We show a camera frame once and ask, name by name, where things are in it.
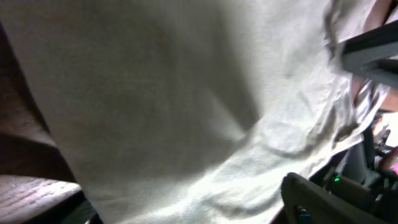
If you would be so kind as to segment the khaki green shorts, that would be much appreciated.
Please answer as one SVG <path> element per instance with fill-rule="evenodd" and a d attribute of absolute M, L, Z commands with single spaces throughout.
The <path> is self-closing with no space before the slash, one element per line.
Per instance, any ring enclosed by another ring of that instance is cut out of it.
<path fill-rule="evenodd" d="M 289 172 L 362 141 L 338 42 L 373 1 L 2 1 L 62 156 L 105 223 L 269 223 Z"/>

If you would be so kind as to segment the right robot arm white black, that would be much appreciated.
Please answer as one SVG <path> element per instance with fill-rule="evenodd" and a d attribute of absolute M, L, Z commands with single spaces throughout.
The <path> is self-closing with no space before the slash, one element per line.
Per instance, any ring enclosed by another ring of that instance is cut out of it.
<path fill-rule="evenodd" d="M 372 81 L 397 88 L 397 22 L 343 42 L 342 67 Z M 331 172 L 320 187 L 296 173 L 282 182 L 289 223 L 397 223 L 397 191 L 373 197 L 364 187 Z"/>

